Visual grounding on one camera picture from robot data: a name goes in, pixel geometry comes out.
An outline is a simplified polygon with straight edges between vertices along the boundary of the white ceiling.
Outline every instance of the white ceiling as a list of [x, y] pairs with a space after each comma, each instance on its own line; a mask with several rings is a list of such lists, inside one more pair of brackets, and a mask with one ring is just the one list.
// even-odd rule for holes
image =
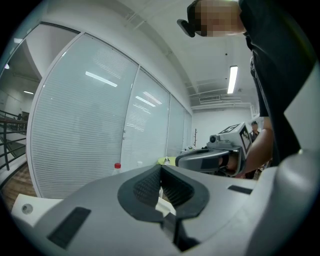
[[[191, 95], [192, 105], [199, 104], [199, 97], [227, 93], [230, 66], [239, 67], [234, 92], [254, 97], [256, 89], [250, 74], [251, 52], [243, 35], [188, 37], [177, 20], [187, 19], [187, 7], [193, 0], [118, 1], [131, 10], [125, 18], [135, 29], [150, 34], [154, 39], [153, 29], [161, 37], [161, 40], [157, 38], [154, 42], [162, 51], [167, 51], [168, 59], [180, 72]], [[218, 91], [197, 94], [212, 90]]]

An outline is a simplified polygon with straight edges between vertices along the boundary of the white wall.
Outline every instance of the white wall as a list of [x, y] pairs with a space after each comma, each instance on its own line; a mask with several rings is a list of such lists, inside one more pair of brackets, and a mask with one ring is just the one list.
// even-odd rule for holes
[[249, 108], [226, 108], [198, 110], [193, 112], [192, 116], [192, 144], [194, 143], [195, 129], [196, 149], [201, 149], [207, 145], [210, 135], [222, 132], [228, 126], [246, 122], [248, 131], [251, 131], [251, 112]]
[[58, 53], [76, 36], [70, 32], [49, 25], [38, 25], [26, 38], [32, 60], [43, 77]]
[[43, 21], [87, 32], [116, 47], [141, 64], [192, 113], [187, 89], [167, 57], [141, 31], [103, 3], [89, 0], [51, 0]]
[[29, 113], [34, 95], [27, 95], [24, 90], [33, 92], [37, 86], [37, 82], [14, 76], [5, 70], [0, 77], [0, 110], [14, 115], [22, 111]]

